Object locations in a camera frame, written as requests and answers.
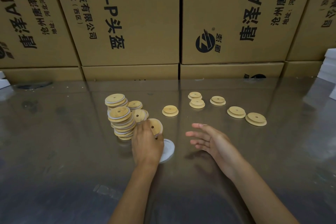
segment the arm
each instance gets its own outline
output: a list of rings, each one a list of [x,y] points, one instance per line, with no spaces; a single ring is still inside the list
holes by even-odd
[[[208,125],[194,123],[192,126],[204,132],[187,132],[186,136],[199,138],[190,143],[214,158],[237,187],[257,224],[299,223],[224,133]]]
[[[143,223],[149,188],[163,152],[163,137],[154,138],[149,120],[134,129],[132,152],[136,167],[109,224]]]

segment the table surface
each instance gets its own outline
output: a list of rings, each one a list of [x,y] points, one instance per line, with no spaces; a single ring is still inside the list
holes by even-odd
[[[107,223],[130,179],[130,141],[116,138],[104,99],[140,100],[175,152],[153,180],[145,223],[254,223],[233,183],[189,143],[191,123],[225,132],[304,223],[335,223],[336,101],[321,79],[59,82],[0,90],[0,223]],[[198,91],[203,109],[189,106]],[[226,105],[213,106],[212,96]],[[178,116],[162,109],[175,105]],[[264,127],[230,117],[240,106]]]

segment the stack of wooden lids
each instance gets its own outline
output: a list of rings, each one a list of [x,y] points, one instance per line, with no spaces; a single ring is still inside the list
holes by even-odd
[[[128,107],[131,110],[142,109],[142,103],[140,101],[134,100],[128,103]]]
[[[223,97],[220,97],[220,96],[213,96],[211,99],[210,99],[210,103],[212,103],[213,105],[215,106],[223,106],[226,104],[226,101]]]
[[[267,124],[266,118],[263,115],[256,112],[250,112],[248,115],[245,116],[245,119],[249,124],[258,127],[262,127]]]
[[[119,106],[127,106],[128,100],[124,94],[112,94],[105,99],[105,104],[107,105],[107,110],[110,111]]]
[[[146,110],[135,109],[132,111],[136,123],[140,123],[148,119],[149,113]]]
[[[205,107],[205,103],[202,99],[192,99],[189,105],[195,109],[202,109],[203,107]]]
[[[202,99],[202,95],[199,92],[191,92],[188,95],[188,99]]]
[[[150,128],[152,129],[153,135],[155,138],[158,137],[159,134],[163,132],[162,123],[157,119],[149,119],[150,121]]]
[[[131,110],[126,106],[115,107],[107,115],[114,134],[121,140],[130,140],[137,125]]]
[[[174,105],[167,105],[163,108],[162,114],[167,117],[174,117],[179,114],[179,111]]]
[[[242,119],[246,116],[245,110],[238,106],[231,106],[227,110],[227,114],[233,118]]]

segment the person's right hand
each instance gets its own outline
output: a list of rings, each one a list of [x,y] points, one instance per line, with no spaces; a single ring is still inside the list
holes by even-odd
[[[190,143],[195,145],[197,149],[208,152],[222,172],[232,180],[235,175],[235,167],[240,164],[242,156],[231,144],[228,136],[205,124],[193,123],[192,127],[200,128],[204,132],[186,132],[186,136],[199,138],[190,140]]]

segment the person's left hand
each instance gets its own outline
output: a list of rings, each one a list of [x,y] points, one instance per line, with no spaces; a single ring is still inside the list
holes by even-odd
[[[157,168],[163,152],[163,136],[159,134],[155,139],[149,120],[136,126],[132,137],[132,152],[137,166],[150,166]]]

